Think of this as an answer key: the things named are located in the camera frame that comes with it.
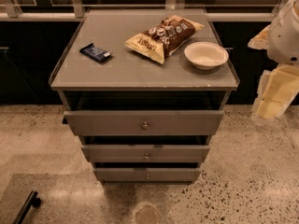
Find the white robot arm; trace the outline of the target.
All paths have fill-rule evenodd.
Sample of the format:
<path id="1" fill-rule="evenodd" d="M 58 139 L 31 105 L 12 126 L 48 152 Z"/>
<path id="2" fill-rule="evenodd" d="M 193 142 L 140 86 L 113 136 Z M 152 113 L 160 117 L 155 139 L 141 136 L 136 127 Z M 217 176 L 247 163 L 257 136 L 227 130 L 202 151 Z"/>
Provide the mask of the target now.
<path id="1" fill-rule="evenodd" d="M 263 71 L 252 116 L 279 118 L 299 93 L 299 0 L 289 0 L 248 47 L 265 49 L 268 58 L 278 64 L 272 71 Z"/>

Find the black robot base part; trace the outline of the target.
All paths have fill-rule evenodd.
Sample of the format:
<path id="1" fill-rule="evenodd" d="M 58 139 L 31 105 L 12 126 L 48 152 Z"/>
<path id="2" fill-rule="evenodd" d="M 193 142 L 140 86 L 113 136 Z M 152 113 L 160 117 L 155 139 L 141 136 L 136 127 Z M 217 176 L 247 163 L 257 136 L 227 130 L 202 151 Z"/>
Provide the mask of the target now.
<path id="1" fill-rule="evenodd" d="M 41 205 L 41 199 L 38 197 L 37 191 L 31 191 L 26 201 L 21 207 L 18 215 L 15 217 L 12 224 L 22 224 L 24 218 L 26 217 L 28 211 L 31 207 L 38 208 Z"/>

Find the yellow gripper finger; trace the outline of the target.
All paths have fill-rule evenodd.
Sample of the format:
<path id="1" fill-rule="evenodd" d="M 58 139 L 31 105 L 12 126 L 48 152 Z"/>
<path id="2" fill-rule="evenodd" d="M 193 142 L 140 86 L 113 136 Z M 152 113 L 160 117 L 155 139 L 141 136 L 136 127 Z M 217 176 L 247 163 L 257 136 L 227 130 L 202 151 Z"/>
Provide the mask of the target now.
<path id="1" fill-rule="evenodd" d="M 288 109 L 291 101 L 283 104 L 278 103 L 267 103 L 261 99 L 256 99 L 252 107 L 252 116 L 254 118 L 274 120 L 275 118 L 280 118 L 285 111 Z"/>
<path id="2" fill-rule="evenodd" d="M 260 33 L 254 36 L 248 43 L 251 49 L 268 49 L 268 35 L 270 26 L 264 27 Z"/>

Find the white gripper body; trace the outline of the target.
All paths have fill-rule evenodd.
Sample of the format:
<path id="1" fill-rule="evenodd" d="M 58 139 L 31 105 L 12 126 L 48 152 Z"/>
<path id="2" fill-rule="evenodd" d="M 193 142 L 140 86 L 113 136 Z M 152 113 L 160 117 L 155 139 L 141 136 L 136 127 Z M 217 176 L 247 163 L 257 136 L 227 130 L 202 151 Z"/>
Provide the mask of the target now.
<path id="1" fill-rule="evenodd" d="M 298 92 L 299 67 L 280 63 L 272 71 L 263 71 L 257 91 L 257 103 L 289 105 Z"/>

